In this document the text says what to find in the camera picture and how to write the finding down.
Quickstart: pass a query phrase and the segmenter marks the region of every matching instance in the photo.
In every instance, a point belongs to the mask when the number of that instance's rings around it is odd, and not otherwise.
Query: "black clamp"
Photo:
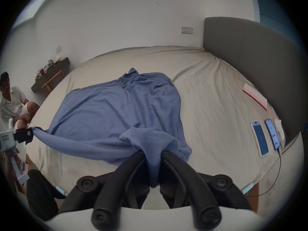
[[[33,131],[32,128],[21,128],[17,129],[14,133],[14,139],[18,141],[18,143],[22,143],[26,141],[26,143],[30,143],[33,140]]]

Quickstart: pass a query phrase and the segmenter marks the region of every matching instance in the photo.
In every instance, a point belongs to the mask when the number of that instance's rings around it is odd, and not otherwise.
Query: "man's knee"
[[[27,128],[27,124],[23,120],[18,120],[15,124],[15,129]]]
[[[29,114],[31,116],[34,116],[36,112],[38,111],[39,106],[37,105],[37,103],[29,101],[27,104],[27,109],[28,109]]]

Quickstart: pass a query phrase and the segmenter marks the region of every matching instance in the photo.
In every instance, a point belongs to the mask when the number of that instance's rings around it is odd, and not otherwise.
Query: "dark trousers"
[[[30,179],[27,181],[27,199],[30,210],[43,221],[50,220],[59,209],[54,198],[65,199],[55,187],[41,174],[40,171],[29,170]]]

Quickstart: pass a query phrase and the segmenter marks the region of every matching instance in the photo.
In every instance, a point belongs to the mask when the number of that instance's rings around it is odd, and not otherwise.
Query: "beige bed sheet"
[[[268,105],[264,110],[242,91],[245,83],[253,85],[236,69],[195,47],[123,49],[91,59],[69,73],[49,94],[31,126],[47,129],[69,91],[117,79],[132,67],[139,73],[162,72],[175,84],[181,97],[185,139],[192,148],[188,163],[197,172],[226,174],[242,189],[258,182],[279,158],[264,125],[264,120],[277,118],[274,109]],[[260,121],[266,136],[269,153],[263,158],[251,121]],[[104,161],[59,153],[37,138],[26,151],[48,181],[67,192],[82,176],[116,169]]]

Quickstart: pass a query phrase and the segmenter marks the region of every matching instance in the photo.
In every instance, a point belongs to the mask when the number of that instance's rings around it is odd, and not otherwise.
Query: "bed frame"
[[[251,81],[282,120],[286,145],[308,118],[307,54],[283,34],[255,21],[204,20],[203,47]]]

